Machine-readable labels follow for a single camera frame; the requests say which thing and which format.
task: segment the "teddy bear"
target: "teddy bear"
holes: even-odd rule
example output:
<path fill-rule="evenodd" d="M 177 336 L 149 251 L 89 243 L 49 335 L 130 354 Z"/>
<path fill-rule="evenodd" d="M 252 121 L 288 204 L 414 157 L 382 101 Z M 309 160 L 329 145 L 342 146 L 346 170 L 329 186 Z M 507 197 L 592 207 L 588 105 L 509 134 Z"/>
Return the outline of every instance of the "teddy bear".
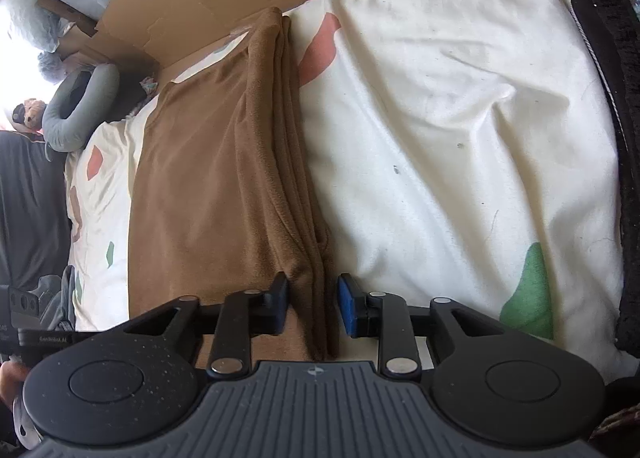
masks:
<path fill-rule="evenodd" d="M 42 116 L 47 107 L 41 100 L 27 98 L 22 104 L 18 104 L 12 116 L 15 123 L 21 123 L 31 131 L 42 129 Z"/>

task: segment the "green leaf print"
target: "green leaf print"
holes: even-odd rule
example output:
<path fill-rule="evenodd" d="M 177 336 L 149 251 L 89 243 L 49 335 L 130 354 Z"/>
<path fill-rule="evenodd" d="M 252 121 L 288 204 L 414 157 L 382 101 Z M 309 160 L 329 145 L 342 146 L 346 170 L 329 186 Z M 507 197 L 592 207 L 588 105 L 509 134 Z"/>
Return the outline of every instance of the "green leaf print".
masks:
<path fill-rule="evenodd" d="M 76 300 L 78 304 L 82 304 L 82 283 L 80 282 L 80 276 L 76 273 Z"/>
<path fill-rule="evenodd" d="M 113 264 L 113 248 L 113 241 L 110 241 L 109 248 L 107 248 L 107 268 L 111 268 L 111 265 Z"/>
<path fill-rule="evenodd" d="M 500 322 L 530 335 L 553 340 L 551 293 L 540 243 L 533 243 L 527 250 L 520 282 L 502 307 Z"/>

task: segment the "gray neck pillow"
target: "gray neck pillow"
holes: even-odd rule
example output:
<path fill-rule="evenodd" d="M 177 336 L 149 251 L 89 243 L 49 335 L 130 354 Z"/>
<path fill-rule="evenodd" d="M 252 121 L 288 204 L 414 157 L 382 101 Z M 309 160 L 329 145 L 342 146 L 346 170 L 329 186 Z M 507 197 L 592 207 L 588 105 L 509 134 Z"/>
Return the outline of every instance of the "gray neck pillow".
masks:
<path fill-rule="evenodd" d="M 120 74 L 113 64 L 92 73 L 80 68 L 60 84 L 42 117 L 42 132 L 54 151 L 82 149 L 105 120 L 118 93 Z"/>

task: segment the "folded blanket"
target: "folded blanket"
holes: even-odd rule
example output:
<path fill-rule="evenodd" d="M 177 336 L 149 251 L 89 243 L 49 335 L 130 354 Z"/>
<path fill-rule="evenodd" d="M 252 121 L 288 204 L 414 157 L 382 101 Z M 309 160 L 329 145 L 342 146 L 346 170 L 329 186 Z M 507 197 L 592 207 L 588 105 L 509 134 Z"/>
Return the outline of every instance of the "folded blanket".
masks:
<path fill-rule="evenodd" d="M 321 359 L 337 340 L 335 276 L 306 166 L 289 24 L 264 11 L 225 59 L 162 91 L 134 181 L 129 311 L 184 294 L 221 302 L 266 289 L 282 270 L 295 315 L 284 336 L 254 341 L 254 357 Z"/>

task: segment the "white bedsheet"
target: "white bedsheet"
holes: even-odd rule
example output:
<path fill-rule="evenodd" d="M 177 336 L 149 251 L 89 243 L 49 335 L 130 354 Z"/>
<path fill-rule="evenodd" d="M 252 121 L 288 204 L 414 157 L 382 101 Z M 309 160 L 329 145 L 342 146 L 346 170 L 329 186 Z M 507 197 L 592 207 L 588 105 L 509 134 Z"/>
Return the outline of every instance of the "white bedsheet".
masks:
<path fill-rule="evenodd" d="M 308 162 L 337 270 L 414 305 L 443 295 L 492 316 L 529 315 L 543 332 L 552 319 L 555 343 L 610 380 L 637 364 L 612 342 L 622 290 L 616 148 L 568 5 L 311 0 L 290 15 Z M 79 329 L 127 319 L 130 191 L 155 103 L 101 125 L 68 157 L 82 218 L 70 257 Z M 374 351 L 363 341 L 342 354 Z"/>

